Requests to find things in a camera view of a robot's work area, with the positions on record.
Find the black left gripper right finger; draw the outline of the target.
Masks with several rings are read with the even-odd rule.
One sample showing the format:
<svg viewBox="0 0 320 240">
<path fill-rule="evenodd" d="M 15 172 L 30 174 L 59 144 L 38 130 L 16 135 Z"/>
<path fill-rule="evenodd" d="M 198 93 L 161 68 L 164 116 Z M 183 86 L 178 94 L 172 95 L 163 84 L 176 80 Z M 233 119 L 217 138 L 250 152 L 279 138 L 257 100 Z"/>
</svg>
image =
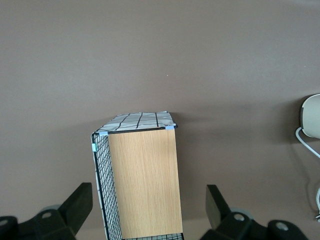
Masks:
<svg viewBox="0 0 320 240">
<path fill-rule="evenodd" d="M 203 240 L 266 240 L 267 228 L 239 211 L 232 211 L 214 184 L 206 186 L 205 210 L 211 226 Z"/>
</svg>

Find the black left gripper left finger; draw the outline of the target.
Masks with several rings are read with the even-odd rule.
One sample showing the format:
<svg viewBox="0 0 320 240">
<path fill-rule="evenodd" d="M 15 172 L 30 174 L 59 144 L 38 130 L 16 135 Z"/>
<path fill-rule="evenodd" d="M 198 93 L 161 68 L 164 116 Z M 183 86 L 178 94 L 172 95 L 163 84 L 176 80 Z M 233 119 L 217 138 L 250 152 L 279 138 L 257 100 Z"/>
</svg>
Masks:
<svg viewBox="0 0 320 240">
<path fill-rule="evenodd" d="M 83 182 L 58 209 L 46 209 L 33 218 L 36 239 L 74 240 L 92 208 L 92 184 Z"/>
</svg>

